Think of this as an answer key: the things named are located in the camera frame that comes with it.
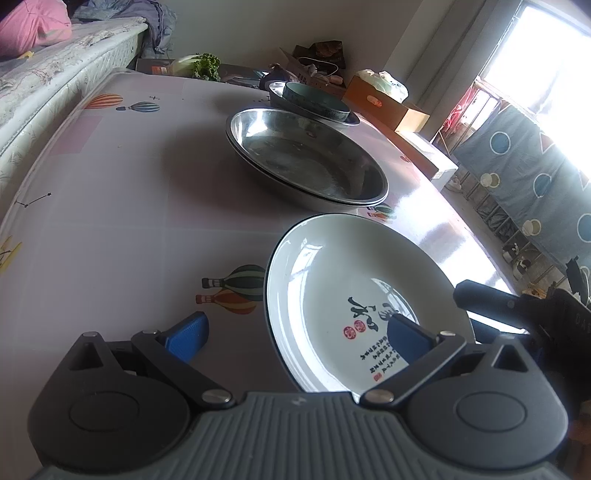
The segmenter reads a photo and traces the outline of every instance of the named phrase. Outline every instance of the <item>dark green bowl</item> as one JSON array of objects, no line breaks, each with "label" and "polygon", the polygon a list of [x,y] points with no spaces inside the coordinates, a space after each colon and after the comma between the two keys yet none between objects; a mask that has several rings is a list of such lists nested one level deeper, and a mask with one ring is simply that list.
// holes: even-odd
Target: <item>dark green bowl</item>
[{"label": "dark green bowl", "polygon": [[303,83],[285,84],[283,98],[318,115],[343,122],[351,113],[350,108],[337,97]]}]

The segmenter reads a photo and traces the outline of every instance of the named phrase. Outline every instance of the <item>plastic bag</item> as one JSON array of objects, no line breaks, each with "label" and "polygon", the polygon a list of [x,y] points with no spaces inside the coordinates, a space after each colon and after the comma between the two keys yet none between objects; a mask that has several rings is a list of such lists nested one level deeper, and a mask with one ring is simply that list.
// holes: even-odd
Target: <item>plastic bag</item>
[{"label": "plastic bag", "polygon": [[398,103],[402,103],[408,98],[407,88],[395,80],[388,72],[379,72],[377,74],[373,70],[360,70],[355,75]]}]

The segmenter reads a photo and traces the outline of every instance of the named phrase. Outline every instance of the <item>plate rim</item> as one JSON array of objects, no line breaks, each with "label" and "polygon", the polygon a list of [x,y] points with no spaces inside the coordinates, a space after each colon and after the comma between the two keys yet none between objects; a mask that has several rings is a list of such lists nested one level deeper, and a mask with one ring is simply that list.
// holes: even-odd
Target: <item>plate rim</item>
[{"label": "plate rim", "polygon": [[[275,258],[275,254],[277,253],[277,250],[279,249],[279,247],[283,244],[283,240],[285,240],[285,237],[287,237],[287,235],[289,235],[293,230],[295,230],[296,228],[298,228],[300,225],[309,222],[310,220],[314,220],[316,218],[319,217],[324,217],[324,216],[351,216],[351,217],[356,217],[360,220],[364,220],[366,222],[371,222],[371,223],[377,223],[374,220],[371,220],[369,218],[365,218],[362,217],[360,215],[356,215],[354,213],[319,213],[317,215],[312,215],[309,216],[303,220],[300,220],[299,222],[295,223],[294,225],[292,225],[290,228],[287,229],[287,231],[281,236],[281,238],[277,241],[277,244],[275,245],[275,247],[272,250],[271,256],[269,258],[269,261],[267,262],[267,268],[265,270],[265,281],[264,281],[264,285],[263,285],[263,304],[264,304],[264,309],[265,309],[265,320],[266,320],[266,325],[267,325],[267,331],[269,332],[269,336],[271,337],[271,340],[273,342],[273,345],[275,346],[275,352],[277,354],[277,356],[280,359],[281,365],[283,367],[283,369],[287,372],[288,376],[291,378],[291,380],[294,382],[295,386],[299,389],[299,391],[303,391],[303,392],[308,392],[308,390],[305,390],[304,387],[302,387],[298,381],[298,379],[296,378],[295,374],[291,371],[290,367],[287,364],[287,361],[284,358],[283,352],[279,346],[279,343],[277,342],[277,338],[275,337],[275,333],[273,331],[273,326],[271,324],[271,317],[269,315],[269,302],[268,302],[268,283],[269,283],[269,272],[271,271],[271,264],[273,263],[273,260]],[[393,230],[385,225],[382,225],[384,228],[388,228],[389,230],[393,231],[394,233],[396,233],[397,235],[400,235],[401,237],[403,237],[405,240],[411,242],[415,247],[417,247],[424,255],[426,255],[429,260],[431,262],[433,262],[435,264],[435,266],[441,271],[441,273],[445,276],[445,278],[447,279],[447,281],[452,285],[452,282],[449,280],[449,278],[447,278],[447,275],[445,274],[445,272],[443,270],[441,270],[441,268],[439,267],[439,265],[437,265],[437,263],[435,262],[435,260],[433,260],[425,251],[423,251],[423,249],[421,249],[417,244],[415,244],[412,240],[408,239],[407,237],[405,237],[403,234],[397,232],[396,230]],[[462,311],[464,311],[466,313],[466,318],[467,321],[470,324],[470,328],[472,328],[472,322],[470,320],[470,317],[468,316],[467,311],[461,309]],[[475,338],[474,338],[474,334],[472,334],[472,338],[471,339],[466,339],[467,342],[474,342]]]},{"label": "plate rim", "polygon": [[[259,111],[259,110],[265,110],[265,111],[273,111],[273,112],[281,112],[281,113],[289,113],[291,115],[296,115],[300,118],[304,118],[310,122],[315,122],[319,125],[322,125],[322,128],[326,127],[326,128],[330,128],[332,129],[335,133],[337,133],[337,135],[340,135],[344,138],[347,139],[347,141],[353,142],[355,145],[357,145],[358,148],[360,148],[370,159],[371,161],[374,162],[375,166],[377,167],[377,170],[380,173],[380,177],[382,179],[382,184],[385,186],[384,188],[384,192],[382,195],[380,195],[379,197],[374,197],[373,199],[369,199],[369,200],[346,200],[346,199],[335,199],[329,196],[325,196],[322,195],[320,193],[314,192],[312,189],[308,189],[306,187],[303,186],[296,186],[295,184],[293,184],[292,182],[289,182],[285,179],[281,179],[280,177],[278,177],[276,174],[274,174],[272,171],[267,170],[266,168],[264,168],[262,165],[256,164],[256,162],[254,161],[254,159],[250,158],[250,156],[248,155],[248,151],[241,146],[236,138],[234,138],[234,135],[232,135],[232,121],[241,113],[244,112],[250,112],[250,111]],[[299,115],[298,113],[295,112],[290,112],[290,111],[286,111],[286,110],[282,110],[280,108],[270,108],[270,107],[255,107],[255,108],[246,108],[240,111],[237,111],[236,113],[233,113],[231,115],[228,116],[228,118],[226,119],[226,136],[228,138],[228,140],[230,141],[230,144],[232,145],[232,147],[234,148],[234,150],[236,150],[241,157],[243,158],[248,158],[248,161],[251,164],[256,164],[256,166],[260,169],[260,170],[264,170],[265,172],[268,172],[270,175],[273,176],[274,179],[279,179],[282,181],[282,183],[285,183],[289,186],[293,186],[298,188],[301,192],[303,193],[307,193],[310,194],[316,198],[320,198],[322,200],[328,200],[330,202],[333,203],[338,203],[338,204],[342,204],[342,205],[347,205],[347,206],[357,206],[357,207],[364,207],[364,206],[373,206],[373,205],[378,205],[381,202],[383,202],[389,194],[390,191],[390,185],[389,185],[389,181],[388,181],[388,177],[386,176],[384,169],[381,167],[381,165],[378,163],[378,161],[372,156],[370,155],[366,149],[364,149],[361,145],[359,145],[357,142],[355,142],[354,140],[352,140],[351,138],[347,137],[347,135],[345,135],[342,132],[339,132],[338,130],[332,128],[330,125],[326,125],[318,120],[312,119],[312,118],[308,118],[302,115]]]}]

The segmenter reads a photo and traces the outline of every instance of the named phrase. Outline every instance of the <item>mattress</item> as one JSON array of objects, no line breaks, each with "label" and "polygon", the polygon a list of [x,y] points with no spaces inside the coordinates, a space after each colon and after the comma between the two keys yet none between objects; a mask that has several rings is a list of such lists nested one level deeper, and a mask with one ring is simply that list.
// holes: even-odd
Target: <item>mattress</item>
[{"label": "mattress", "polygon": [[72,38],[0,78],[0,219],[33,162],[87,92],[141,46],[141,17],[73,25]]}]

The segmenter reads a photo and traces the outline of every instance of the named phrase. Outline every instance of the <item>white ceramic plate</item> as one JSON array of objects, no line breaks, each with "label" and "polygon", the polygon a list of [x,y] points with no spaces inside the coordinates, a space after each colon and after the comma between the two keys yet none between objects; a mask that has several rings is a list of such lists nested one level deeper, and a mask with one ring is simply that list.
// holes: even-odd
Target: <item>white ceramic plate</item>
[{"label": "white ceramic plate", "polygon": [[470,319],[452,294],[445,274],[410,240],[344,213],[315,216],[289,230],[265,285],[277,348],[308,392],[362,394],[406,367],[382,320],[393,310],[433,333],[451,330],[474,342]]}]

